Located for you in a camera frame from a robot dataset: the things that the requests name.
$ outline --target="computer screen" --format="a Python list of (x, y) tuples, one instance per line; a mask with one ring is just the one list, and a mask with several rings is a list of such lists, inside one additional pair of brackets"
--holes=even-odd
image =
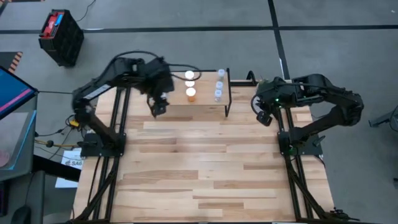
[(0, 67), (0, 119), (29, 101), (37, 90)]

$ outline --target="black crate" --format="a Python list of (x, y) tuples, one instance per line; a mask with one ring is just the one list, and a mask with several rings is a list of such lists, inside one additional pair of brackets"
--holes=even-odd
[[(63, 13), (60, 23), (57, 26), (50, 26), (50, 18), (57, 17), (60, 13)], [(72, 67), (76, 64), (84, 34), (69, 10), (53, 9), (47, 16), (39, 36), (40, 48), (45, 50), (59, 66)]]

